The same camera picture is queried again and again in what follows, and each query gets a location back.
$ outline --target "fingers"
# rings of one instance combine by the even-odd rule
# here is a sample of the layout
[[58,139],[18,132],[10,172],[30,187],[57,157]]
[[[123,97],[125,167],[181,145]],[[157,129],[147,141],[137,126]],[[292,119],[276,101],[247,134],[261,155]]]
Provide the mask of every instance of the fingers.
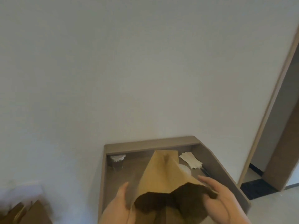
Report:
[[208,184],[209,186],[211,186],[216,192],[221,191],[223,185],[221,183],[219,183],[218,181],[216,181],[215,179],[209,178],[209,177],[205,177],[205,176],[198,176],[198,180],[200,180],[203,183]]
[[119,187],[116,196],[124,198],[126,194],[126,190],[128,188],[129,182],[124,183],[121,187]]

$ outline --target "wooden door frame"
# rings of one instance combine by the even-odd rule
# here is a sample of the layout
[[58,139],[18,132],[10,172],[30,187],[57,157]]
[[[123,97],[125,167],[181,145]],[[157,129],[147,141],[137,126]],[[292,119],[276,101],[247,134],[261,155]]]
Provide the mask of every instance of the wooden door frame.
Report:
[[269,117],[270,112],[271,112],[271,110],[272,110],[272,108],[273,108],[273,105],[274,105],[274,102],[275,102],[275,100],[276,100],[277,94],[278,94],[278,92],[279,92],[279,90],[280,90],[280,88],[281,88],[283,79],[284,79],[284,77],[286,76],[286,72],[287,72],[288,69],[289,69],[290,63],[291,63],[291,61],[292,61],[292,59],[293,59],[293,56],[294,56],[295,50],[296,50],[296,48],[297,48],[297,46],[298,46],[298,43],[299,43],[299,27],[297,28],[297,32],[295,33],[295,36],[294,36],[294,39],[293,39],[293,43],[292,43],[292,45],[291,45],[291,47],[290,47],[289,53],[288,53],[288,55],[286,56],[286,60],[285,60],[285,62],[284,62],[284,65],[283,65],[283,67],[282,67],[282,70],[281,70],[281,72],[280,72],[280,74],[279,74],[279,77],[278,77],[278,79],[277,79],[277,82],[276,82],[274,91],[273,91],[273,93],[272,93],[272,95],[271,95],[270,101],[269,101],[269,103],[268,103],[268,105],[267,105],[267,108],[266,108],[266,110],[265,110],[264,116],[263,116],[262,121],[261,121],[261,123],[260,123],[260,127],[259,127],[259,129],[257,130],[256,136],[255,136],[255,138],[254,138],[253,144],[252,144],[252,146],[251,146],[251,149],[250,149],[250,151],[249,151],[249,154],[248,154],[248,157],[247,157],[247,159],[246,159],[245,165],[244,165],[244,167],[243,167],[241,176],[240,176],[240,178],[239,178],[238,186],[241,186],[241,184],[243,183],[245,174],[246,174],[246,172],[247,172],[247,169],[248,169],[248,167],[249,167],[249,164],[250,164],[250,162],[251,162],[251,159],[252,159],[252,157],[253,157],[253,155],[254,155],[254,152],[255,152],[255,150],[256,150],[256,148],[257,148],[257,145],[258,145],[258,143],[259,143],[259,141],[260,141],[260,138],[261,138],[261,135],[262,135],[262,133],[263,133],[264,127],[265,127],[265,125],[266,125],[266,123],[267,123],[268,117]]

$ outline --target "black baseboard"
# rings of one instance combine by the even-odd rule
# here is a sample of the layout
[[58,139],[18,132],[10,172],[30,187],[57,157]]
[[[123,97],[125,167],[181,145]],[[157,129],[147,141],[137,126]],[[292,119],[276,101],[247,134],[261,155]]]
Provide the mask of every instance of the black baseboard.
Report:
[[286,186],[284,189],[285,189],[285,190],[286,190],[286,189],[291,189],[291,188],[294,188],[294,187],[297,187],[297,186],[299,186],[299,183],[288,185],[288,186]]
[[259,168],[254,166],[253,164],[249,164],[249,168],[252,169],[255,173],[257,173],[260,177],[263,175],[263,171],[261,171]]

